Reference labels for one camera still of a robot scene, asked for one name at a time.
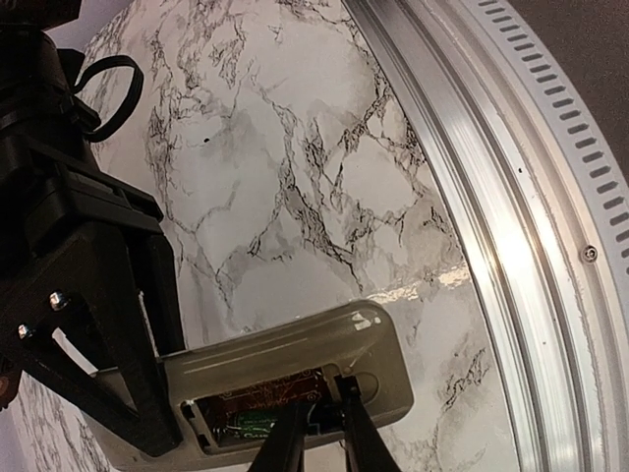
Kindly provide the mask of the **black green AAA battery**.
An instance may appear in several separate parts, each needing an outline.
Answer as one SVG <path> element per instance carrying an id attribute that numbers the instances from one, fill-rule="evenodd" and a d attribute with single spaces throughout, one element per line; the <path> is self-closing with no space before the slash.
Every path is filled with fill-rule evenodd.
<path id="1" fill-rule="evenodd" d="M 274 409 L 257 409 L 235 412 L 211 427 L 221 445 L 263 440 L 274 427 L 279 413 Z"/>

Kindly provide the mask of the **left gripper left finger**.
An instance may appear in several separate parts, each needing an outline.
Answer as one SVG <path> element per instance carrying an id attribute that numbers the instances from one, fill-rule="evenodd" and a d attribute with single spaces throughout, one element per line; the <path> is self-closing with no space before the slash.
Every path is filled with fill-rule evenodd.
<path id="1" fill-rule="evenodd" d="M 303 471 L 307 419 L 307 403 L 294 402 L 284 406 L 252 462 L 250 472 Z"/>

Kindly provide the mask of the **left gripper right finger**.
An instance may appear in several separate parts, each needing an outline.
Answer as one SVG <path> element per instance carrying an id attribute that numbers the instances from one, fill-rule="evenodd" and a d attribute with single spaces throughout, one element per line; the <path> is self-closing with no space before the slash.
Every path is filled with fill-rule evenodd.
<path id="1" fill-rule="evenodd" d="M 392 471 L 393 458 L 362 402 L 355 377 L 336 377 L 341 395 L 347 471 Z"/>

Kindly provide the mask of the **white remote control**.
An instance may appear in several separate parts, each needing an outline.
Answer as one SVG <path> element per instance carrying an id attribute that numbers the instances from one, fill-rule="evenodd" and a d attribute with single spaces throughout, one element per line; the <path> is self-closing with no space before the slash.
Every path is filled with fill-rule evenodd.
<path id="1" fill-rule="evenodd" d="M 368 300 L 164 356 L 161 363 L 183 436 L 177 448 L 151 457 L 86 419 L 120 471 L 201 471 L 251 462 L 264 439 L 221 445 L 211 427 L 235 412 L 279 413 L 293 402 L 311 407 L 308 448 L 336 443 L 343 437 L 337 376 L 356 378 L 377 427 L 400 420 L 414 403 L 394 322 Z"/>

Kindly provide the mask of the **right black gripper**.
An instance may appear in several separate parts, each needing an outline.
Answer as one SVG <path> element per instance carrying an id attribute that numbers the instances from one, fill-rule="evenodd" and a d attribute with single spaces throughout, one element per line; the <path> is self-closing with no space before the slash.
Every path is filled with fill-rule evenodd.
<path id="1" fill-rule="evenodd" d="M 185 347 L 162 218 L 152 196 L 93 166 L 1 140 L 1 354 L 151 457 L 183 439 L 156 359 Z M 73 233 L 89 221 L 131 232 Z"/>

